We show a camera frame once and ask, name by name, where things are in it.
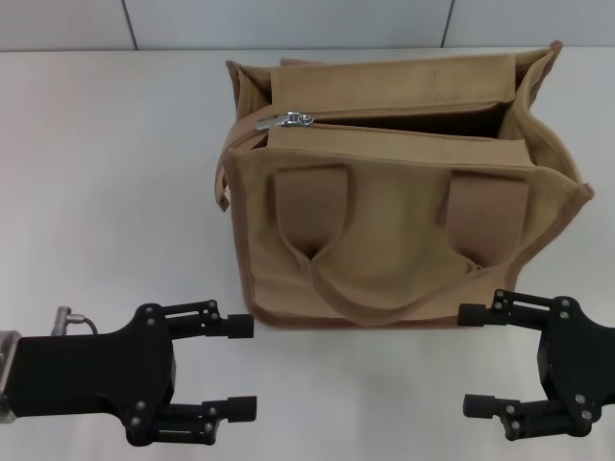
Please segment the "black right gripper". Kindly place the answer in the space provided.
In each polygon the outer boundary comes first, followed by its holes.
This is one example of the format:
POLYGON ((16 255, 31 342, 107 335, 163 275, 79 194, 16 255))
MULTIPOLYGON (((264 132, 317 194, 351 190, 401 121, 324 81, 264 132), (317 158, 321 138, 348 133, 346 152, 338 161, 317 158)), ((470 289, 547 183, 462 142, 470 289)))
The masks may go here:
POLYGON ((508 441, 563 434, 583 437, 600 419, 603 407, 614 403, 614 329, 590 320, 576 300, 497 289, 490 305, 462 303, 457 324, 542 331, 537 361, 548 400, 464 397, 464 416, 498 417, 508 441))

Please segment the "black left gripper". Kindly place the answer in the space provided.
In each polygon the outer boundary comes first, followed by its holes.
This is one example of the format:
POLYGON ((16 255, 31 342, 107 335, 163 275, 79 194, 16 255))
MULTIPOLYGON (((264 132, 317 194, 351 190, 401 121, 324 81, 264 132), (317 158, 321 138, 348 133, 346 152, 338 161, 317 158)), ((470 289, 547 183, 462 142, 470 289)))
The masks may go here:
POLYGON ((10 408, 18 418, 110 414, 133 446, 156 441, 158 412, 159 443, 212 446, 221 421, 253 422, 258 400, 166 405, 174 379, 171 338, 196 336, 251 339, 254 318, 223 317, 216 300, 164 307, 148 303, 114 332, 23 337, 10 370, 10 408))

